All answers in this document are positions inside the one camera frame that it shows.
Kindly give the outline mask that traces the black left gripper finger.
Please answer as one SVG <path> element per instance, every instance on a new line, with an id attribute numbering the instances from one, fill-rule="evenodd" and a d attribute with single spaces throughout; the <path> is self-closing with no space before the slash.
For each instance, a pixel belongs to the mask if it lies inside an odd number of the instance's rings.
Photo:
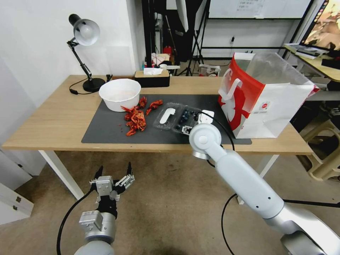
<path id="1" fill-rule="evenodd" d="M 99 177 L 102 176 L 102 172 L 103 172 L 103 166 L 100 166 L 97 172 L 95 173 L 93 180 L 90 181 L 90 185 L 96 185 L 96 181 L 98 180 Z"/>
<path id="2" fill-rule="evenodd" d="M 122 179 L 119 180 L 118 186 L 128 189 L 133 184 L 134 181 L 135 181 L 135 176 L 132 171 L 131 162 L 129 162 L 126 175 Z"/>

